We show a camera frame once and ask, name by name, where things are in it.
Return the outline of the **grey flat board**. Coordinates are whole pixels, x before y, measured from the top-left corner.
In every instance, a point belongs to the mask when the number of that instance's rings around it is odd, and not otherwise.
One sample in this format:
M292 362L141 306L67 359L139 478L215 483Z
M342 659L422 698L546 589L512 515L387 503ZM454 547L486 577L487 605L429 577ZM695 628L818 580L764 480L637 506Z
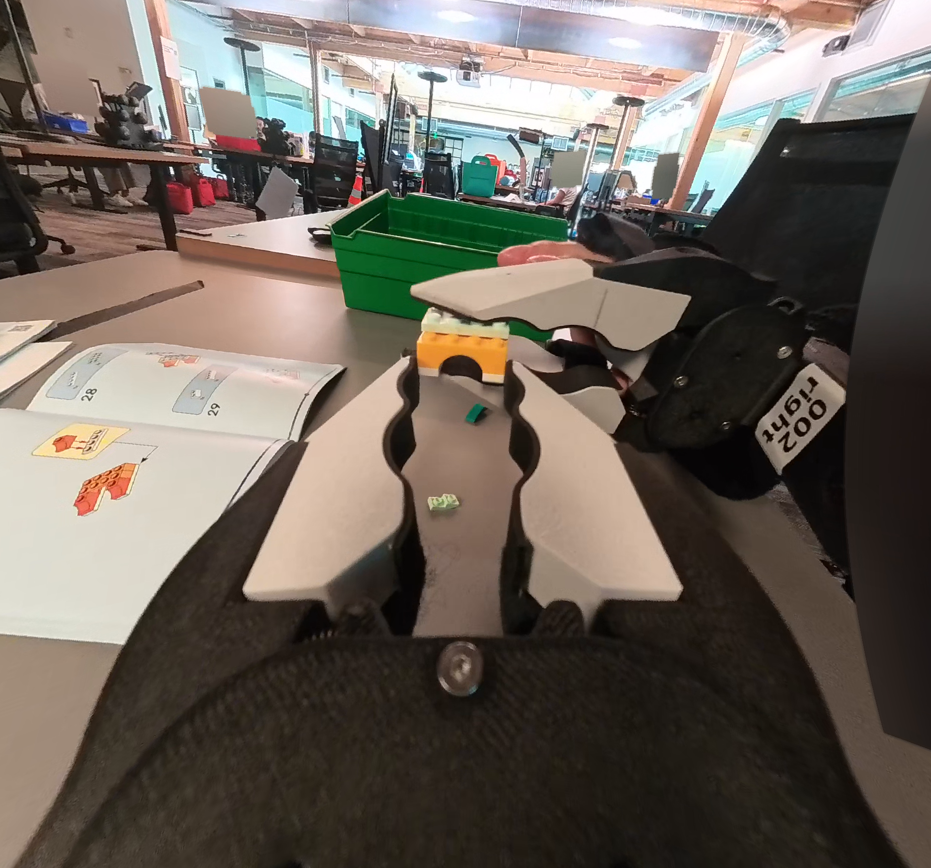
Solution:
M280 166L273 166L256 198L256 212L262 214L266 221L288 218L294 212L299 188L297 180Z

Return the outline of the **black pole stand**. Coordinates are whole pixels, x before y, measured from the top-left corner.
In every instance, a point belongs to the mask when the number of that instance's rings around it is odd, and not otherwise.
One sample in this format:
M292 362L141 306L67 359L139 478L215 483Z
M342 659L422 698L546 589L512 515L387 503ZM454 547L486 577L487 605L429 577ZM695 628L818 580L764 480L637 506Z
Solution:
M435 70L422 70L418 71L418 78L425 83L428 83L428 99L427 99L427 111L425 119L425 146L424 146L424 158L428 157L432 149L432 140L433 140L433 110L434 110L434 99L435 99L435 89L437 84L445 84L448 82L448 75L435 71Z
M611 170L619 171L624 163L626 149L636 128L642 109L643 99L632 95L617 95L612 104L622 109L618 132L611 153Z
M266 112L266 89L262 70L262 48L255 43L236 36L224 37L227 47L236 50L243 77L244 92L258 119Z

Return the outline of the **open lego instruction booklet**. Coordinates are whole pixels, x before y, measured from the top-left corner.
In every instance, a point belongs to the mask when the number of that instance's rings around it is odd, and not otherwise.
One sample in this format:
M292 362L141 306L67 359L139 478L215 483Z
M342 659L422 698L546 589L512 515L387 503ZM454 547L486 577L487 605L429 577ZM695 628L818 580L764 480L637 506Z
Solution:
M25 409L2 408L2 634L122 645L344 371L109 343L62 363Z

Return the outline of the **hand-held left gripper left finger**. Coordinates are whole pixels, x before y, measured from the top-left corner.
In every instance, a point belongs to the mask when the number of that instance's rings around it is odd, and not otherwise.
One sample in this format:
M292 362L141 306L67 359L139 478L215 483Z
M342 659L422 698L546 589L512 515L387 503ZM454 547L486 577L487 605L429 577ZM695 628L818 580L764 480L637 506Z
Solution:
M243 586L252 602L384 604L401 589L413 522L419 374L403 356L306 440Z

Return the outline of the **black mesh chair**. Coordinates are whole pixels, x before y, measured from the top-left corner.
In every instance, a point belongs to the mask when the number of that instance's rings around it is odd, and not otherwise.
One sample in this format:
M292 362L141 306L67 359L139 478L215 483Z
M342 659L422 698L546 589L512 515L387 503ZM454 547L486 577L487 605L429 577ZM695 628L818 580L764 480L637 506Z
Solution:
M355 188L358 144L355 141L314 135L313 164L310 169L309 212L346 208Z

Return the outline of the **black robot device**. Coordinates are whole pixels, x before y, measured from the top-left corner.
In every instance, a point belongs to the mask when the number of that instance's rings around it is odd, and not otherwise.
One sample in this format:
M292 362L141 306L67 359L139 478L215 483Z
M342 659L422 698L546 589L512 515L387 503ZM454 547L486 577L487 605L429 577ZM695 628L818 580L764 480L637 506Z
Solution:
M121 94L107 94L99 81L92 83L98 96L99 115L94 130L107 146L134 151L164 150L162 134L149 121L144 108L151 86L134 82Z

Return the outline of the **green plastic bin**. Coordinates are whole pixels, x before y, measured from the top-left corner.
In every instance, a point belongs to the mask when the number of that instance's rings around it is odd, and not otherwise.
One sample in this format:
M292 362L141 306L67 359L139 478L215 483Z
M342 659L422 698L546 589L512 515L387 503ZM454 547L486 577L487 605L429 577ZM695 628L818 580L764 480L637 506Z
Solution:
M345 307L409 320L426 311L413 285L494 268L510 246L568 239L564 218L387 191L351 208L330 232Z

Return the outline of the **person's right hand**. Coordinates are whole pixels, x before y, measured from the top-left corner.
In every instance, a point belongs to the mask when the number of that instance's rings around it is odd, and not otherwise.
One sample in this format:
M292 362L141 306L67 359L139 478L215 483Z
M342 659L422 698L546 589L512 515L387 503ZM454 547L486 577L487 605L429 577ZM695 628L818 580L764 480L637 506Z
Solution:
M586 259L588 249L573 241L536 241L526 245L509 246L497 256L499 268L519 266L534 262L561 260L566 258Z

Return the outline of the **long wooden desk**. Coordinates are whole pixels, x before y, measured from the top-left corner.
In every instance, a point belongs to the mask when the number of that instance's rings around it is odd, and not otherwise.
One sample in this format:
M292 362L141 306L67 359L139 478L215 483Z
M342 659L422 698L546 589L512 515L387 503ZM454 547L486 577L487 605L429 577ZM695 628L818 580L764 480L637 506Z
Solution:
M173 210L169 204L167 184L162 167L199 166L208 161L202 154L173 153L111 148L87 142L64 143L48 139L29 140L22 137L3 135L2 149L6 156L19 164L79 168L85 177L92 208L98 212L110 212L102 189L98 185L95 171L117 168L122 164L147 166L155 184L155 206L166 249L178 252L177 227Z

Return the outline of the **white board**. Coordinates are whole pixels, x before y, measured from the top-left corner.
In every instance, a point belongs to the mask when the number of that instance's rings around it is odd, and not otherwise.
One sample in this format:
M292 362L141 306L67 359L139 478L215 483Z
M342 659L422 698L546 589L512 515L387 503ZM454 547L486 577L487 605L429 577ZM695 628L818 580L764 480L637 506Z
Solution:
M19 0L46 101L57 113L99 117L97 88L118 94L144 78L127 0Z

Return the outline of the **green orange red lego assembly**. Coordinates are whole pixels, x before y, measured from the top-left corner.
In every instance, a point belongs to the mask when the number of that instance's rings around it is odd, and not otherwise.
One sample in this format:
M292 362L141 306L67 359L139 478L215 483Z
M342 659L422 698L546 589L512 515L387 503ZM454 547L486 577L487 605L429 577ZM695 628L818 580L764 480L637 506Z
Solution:
M429 307L421 323L415 355L421 376L464 376L486 385L503 385L509 326L483 324Z

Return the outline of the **black chair back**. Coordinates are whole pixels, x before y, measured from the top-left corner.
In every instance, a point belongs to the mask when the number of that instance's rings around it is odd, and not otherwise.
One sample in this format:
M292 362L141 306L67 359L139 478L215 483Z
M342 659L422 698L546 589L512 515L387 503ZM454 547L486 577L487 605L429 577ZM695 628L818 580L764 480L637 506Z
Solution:
M857 304L914 117L779 120L702 240L808 308Z

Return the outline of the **black office chair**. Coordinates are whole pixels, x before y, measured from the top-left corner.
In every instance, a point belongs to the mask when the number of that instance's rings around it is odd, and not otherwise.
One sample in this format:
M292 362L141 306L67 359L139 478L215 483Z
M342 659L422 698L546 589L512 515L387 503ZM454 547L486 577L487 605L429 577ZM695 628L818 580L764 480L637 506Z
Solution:
M49 242L59 244L65 256L76 254L76 248L62 238L47 236L21 181L2 154L1 262L13 264L19 275L28 275L40 271L37 259L46 252Z

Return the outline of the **light blue instruction booklet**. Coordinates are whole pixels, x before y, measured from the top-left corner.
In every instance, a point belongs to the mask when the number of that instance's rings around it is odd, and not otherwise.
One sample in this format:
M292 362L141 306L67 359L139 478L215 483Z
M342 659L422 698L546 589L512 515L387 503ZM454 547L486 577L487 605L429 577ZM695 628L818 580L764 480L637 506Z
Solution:
M57 325L52 319L1 322L2 400L71 348L68 340L45 340Z

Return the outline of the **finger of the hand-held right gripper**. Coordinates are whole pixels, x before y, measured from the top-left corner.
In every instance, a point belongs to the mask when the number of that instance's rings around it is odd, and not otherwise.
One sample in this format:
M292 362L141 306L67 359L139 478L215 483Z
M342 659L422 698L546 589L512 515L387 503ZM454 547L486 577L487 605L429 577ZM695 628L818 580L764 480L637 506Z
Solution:
M690 296L635 284L623 264L581 258L455 272L411 296L461 317L514 320L540 331L584 327L613 349L640 351L675 330Z
M518 362L603 432L614 435L626 414L608 360L585 343L518 343Z

